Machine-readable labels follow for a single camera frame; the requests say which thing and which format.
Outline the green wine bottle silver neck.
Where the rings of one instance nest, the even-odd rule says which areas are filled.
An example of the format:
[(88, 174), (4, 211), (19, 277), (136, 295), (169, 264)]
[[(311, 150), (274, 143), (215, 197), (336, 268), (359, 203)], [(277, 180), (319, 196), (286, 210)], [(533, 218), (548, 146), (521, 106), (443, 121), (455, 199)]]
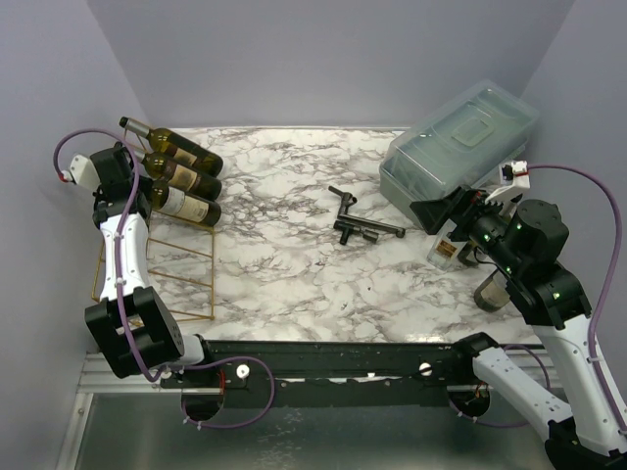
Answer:
[(210, 176), (218, 177), (223, 169), (222, 157), (170, 129), (152, 128), (131, 117), (121, 117), (119, 126), (145, 138), (153, 151)]

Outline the green wine bottle near arm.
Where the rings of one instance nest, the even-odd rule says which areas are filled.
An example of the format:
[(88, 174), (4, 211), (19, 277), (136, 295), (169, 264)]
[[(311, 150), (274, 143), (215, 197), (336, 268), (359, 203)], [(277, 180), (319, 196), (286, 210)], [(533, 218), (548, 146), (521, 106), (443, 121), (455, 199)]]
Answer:
[(503, 308), (510, 302), (506, 291), (506, 278), (495, 270), (477, 287), (473, 299), (479, 308), (487, 312)]

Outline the green wine bottle white label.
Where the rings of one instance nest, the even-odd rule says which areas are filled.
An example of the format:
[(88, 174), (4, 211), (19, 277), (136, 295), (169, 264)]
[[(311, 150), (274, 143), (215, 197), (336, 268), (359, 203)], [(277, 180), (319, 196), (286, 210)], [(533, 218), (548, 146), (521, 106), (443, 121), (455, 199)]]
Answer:
[(154, 210), (192, 223), (214, 227), (221, 218), (218, 203), (189, 195), (163, 180), (152, 182), (150, 198)]

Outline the green wine bottle brown label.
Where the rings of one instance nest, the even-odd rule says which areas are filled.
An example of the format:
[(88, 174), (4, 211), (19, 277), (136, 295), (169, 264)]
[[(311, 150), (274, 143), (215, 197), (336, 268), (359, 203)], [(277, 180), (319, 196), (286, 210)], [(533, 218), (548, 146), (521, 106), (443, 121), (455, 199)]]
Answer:
[(171, 157), (139, 150), (134, 150), (133, 154), (155, 180), (163, 180), (171, 187), (208, 201), (215, 201), (221, 193), (222, 185), (218, 179)]

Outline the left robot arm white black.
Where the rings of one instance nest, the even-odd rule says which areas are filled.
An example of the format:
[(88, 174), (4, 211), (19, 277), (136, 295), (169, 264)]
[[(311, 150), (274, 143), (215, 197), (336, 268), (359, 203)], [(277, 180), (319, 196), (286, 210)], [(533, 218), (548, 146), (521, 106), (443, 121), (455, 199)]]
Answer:
[(197, 387), (217, 377), (203, 338), (185, 336), (149, 280), (147, 180), (133, 173), (118, 142), (89, 157), (100, 183), (93, 220), (104, 242), (105, 274), (99, 301), (85, 310), (92, 337), (120, 378), (183, 367)]

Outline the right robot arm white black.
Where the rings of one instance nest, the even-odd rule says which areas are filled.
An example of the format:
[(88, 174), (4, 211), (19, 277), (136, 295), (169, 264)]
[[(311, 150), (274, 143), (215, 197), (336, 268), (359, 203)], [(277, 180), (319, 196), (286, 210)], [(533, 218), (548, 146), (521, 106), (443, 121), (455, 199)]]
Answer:
[(556, 469), (623, 469), (626, 407), (615, 385), (598, 377), (588, 336), (592, 309), (582, 285), (557, 258), (569, 231), (557, 206), (524, 200), (511, 221), (483, 191), (461, 186), (442, 200), (410, 205), (430, 235), (447, 222), (453, 241), (472, 241), (506, 279), (508, 296), (548, 353), (566, 394), (559, 399), (516, 366), (486, 334), (456, 342), (453, 376), (492, 386), (538, 433)]

